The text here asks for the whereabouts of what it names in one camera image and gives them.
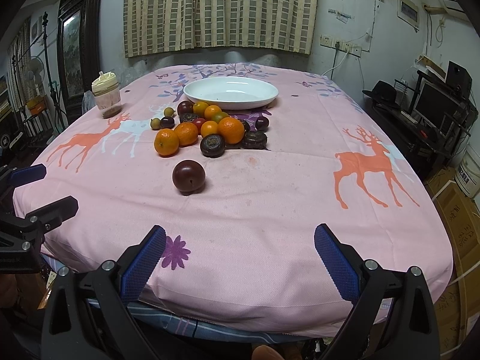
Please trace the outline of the standing fan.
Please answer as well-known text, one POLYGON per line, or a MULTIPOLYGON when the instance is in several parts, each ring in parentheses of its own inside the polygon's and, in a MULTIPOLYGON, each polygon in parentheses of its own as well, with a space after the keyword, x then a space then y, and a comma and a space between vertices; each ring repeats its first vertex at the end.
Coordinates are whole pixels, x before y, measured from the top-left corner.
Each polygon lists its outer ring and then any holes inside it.
POLYGON ((31 57, 24 64, 24 81, 35 94, 41 94, 43 91, 44 64, 38 57, 31 57))

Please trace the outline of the black hat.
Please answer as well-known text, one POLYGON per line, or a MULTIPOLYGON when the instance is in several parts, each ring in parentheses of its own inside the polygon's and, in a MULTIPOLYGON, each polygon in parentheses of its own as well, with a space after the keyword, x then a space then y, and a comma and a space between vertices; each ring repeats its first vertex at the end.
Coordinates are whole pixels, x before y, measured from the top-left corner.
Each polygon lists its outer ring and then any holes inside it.
POLYGON ((379 80, 371 90, 364 89, 362 93, 375 103, 383 104, 389 108, 398 106, 395 88, 383 80, 379 80))

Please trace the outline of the small dark plum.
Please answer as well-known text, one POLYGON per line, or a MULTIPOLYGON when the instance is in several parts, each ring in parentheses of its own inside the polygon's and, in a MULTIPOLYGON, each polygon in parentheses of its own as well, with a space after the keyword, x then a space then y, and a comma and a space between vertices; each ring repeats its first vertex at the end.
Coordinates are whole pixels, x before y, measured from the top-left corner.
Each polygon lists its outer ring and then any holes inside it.
POLYGON ((172 116, 164 116, 160 120, 161 129, 164 129, 164 128, 173 129, 174 127, 175 127, 175 119, 172 116))

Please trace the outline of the large dark plum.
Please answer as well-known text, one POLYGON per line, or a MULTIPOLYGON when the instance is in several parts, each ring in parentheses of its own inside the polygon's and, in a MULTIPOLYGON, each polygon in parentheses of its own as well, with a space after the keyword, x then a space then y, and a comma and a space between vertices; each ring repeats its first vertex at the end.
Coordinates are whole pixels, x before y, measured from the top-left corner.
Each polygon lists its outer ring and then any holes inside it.
POLYGON ((205 186, 206 173, 200 163, 183 160, 174 167, 172 182, 181 194, 196 193, 205 186))

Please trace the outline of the large orange mandarin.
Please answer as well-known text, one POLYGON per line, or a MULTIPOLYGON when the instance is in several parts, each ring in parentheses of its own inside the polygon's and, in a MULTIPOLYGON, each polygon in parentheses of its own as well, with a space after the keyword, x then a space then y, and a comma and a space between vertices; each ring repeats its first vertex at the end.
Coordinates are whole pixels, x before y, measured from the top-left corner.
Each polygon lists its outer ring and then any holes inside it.
POLYGON ((244 136, 243 123, 233 117, 225 117, 218 123, 218 133, 222 135, 228 145, 238 144, 244 136))

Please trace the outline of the small yellow green fruit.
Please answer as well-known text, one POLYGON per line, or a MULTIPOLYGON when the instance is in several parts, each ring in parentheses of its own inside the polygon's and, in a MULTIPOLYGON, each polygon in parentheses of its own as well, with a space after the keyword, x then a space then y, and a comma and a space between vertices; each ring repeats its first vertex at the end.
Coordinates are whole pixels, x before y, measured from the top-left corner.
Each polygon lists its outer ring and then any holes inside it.
POLYGON ((151 129, 154 131, 160 130, 161 129, 161 121, 159 118, 153 118, 151 119, 151 129))

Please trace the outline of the yellow orange tomato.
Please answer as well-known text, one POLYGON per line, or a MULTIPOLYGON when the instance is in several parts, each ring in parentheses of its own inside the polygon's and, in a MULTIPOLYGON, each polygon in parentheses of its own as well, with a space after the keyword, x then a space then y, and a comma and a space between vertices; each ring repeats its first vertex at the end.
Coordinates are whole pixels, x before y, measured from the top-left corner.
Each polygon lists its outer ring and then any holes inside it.
POLYGON ((206 109, 209 107, 209 104, 205 101, 197 101, 193 104, 193 113, 196 116, 203 118, 206 109))

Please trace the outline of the red cherry tomato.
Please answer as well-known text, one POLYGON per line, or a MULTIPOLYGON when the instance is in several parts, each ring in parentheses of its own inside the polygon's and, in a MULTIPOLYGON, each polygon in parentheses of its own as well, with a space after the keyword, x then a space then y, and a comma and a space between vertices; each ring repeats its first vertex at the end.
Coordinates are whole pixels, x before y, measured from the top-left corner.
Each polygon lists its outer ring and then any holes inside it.
POLYGON ((192 121, 192 123, 195 125, 195 127, 198 130, 198 134, 201 133, 201 128, 205 122, 206 120, 204 118, 196 118, 192 121))

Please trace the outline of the striped beige curtain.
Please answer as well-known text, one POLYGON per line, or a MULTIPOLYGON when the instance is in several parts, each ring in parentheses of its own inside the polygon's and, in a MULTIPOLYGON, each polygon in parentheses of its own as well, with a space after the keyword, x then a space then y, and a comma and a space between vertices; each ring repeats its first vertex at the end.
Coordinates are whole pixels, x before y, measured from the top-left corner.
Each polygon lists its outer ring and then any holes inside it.
POLYGON ((124 0, 124 53, 265 48, 308 55, 318 0, 124 0))

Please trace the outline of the computer monitor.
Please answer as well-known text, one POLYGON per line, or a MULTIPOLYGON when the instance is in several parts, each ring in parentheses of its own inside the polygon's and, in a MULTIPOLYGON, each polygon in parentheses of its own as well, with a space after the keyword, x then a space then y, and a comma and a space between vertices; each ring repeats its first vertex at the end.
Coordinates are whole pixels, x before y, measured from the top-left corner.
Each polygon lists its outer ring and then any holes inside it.
POLYGON ((428 125, 447 134, 452 127, 452 116, 456 108, 457 104, 452 98, 425 81, 414 110, 428 125))

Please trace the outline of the plastic bag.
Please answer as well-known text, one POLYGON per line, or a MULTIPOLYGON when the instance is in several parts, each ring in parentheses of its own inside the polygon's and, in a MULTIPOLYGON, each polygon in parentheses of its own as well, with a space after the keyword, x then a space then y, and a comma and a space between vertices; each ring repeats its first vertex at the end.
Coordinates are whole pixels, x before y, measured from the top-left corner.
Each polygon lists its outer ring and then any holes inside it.
POLYGON ((95 96, 93 95, 93 93, 90 90, 84 92, 83 99, 81 102, 82 114, 84 115, 86 112, 88 112, 89 110, 95 107, 96 107, 96 103, 95 103, 95 96))

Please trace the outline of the pink deer tablecloth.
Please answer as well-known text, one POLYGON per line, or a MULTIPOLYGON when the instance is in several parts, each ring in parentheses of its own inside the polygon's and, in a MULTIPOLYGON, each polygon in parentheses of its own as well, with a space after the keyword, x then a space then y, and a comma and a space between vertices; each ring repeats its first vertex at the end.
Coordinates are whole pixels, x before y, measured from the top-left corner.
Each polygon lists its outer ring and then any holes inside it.
POLYGON ((43 180, 16 189, 18 215, 72 196, 76 216, 46 236, 44 250, 85 272, 118 258, 154 226, 167 249, 142 300, 178 316, 241 331, 335 334, 351 304, 338 294, 314 247, 327 224, 341 242, 385 269, 422 269, 431 296, 447 287, 452 248, 439 214, 391 139, 324 76, 250 63, 161 68, 121 90, 128 119, 88 111, 38 157, 43 180), (265 150, 205 157, 198 145, 169 158, 150 121, 207 77, 254 77, 278 97, 264 111, 265 150), (180 193, 173 169, 193 160, 206 173, 180 193))

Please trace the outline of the cream lid drink cup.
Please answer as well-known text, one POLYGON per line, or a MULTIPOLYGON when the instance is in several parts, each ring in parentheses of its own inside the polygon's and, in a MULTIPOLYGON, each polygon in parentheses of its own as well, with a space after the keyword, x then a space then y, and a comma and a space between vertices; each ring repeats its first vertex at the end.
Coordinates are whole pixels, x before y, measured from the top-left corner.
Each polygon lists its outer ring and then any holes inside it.
POLYGON ((92 83, 92 93, 103 119, 121 111, 120 84, 114 72, 100 72, 92 83))

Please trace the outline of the dark wrinkled passion fruit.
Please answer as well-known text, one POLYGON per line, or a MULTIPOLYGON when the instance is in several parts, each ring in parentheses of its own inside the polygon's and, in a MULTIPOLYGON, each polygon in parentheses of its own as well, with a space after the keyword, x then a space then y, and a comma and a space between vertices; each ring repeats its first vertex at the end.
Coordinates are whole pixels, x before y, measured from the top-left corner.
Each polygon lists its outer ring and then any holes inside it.
POLYGON ((205 157, 217 158, 224 154, 225 141, 219 134, 205 136, 200 143, 200 150, 205 157))

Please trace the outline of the cardboard box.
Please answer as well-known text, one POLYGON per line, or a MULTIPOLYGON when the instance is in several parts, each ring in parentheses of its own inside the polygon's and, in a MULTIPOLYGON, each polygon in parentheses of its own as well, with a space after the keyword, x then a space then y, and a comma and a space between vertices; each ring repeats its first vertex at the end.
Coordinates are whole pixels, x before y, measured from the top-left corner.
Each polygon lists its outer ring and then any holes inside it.
POLYGON ((479 210, 454 180, 451 167, 439 171, 426 189, 451 242, 453 270, 434 304, 440 358, 451 359, 479 320, 479 210))

